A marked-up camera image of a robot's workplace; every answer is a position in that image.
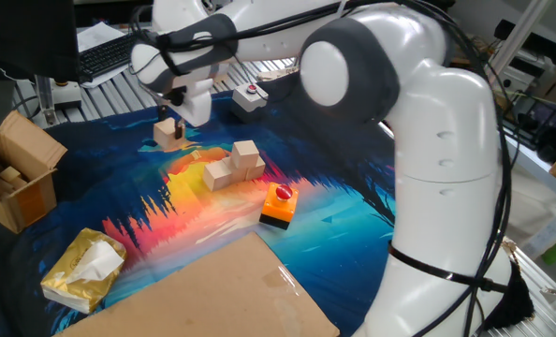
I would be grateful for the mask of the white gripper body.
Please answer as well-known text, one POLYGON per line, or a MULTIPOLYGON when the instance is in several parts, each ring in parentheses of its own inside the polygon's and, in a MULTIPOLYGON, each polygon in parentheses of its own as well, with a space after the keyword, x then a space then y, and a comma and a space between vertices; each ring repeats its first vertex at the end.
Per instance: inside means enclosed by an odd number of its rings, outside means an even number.
POLYGON ((172 109, 190 125, 204 125, 211 116, 212 86, 213 79, 206 79, 174 88, 168 93, 168 101, 172 109))

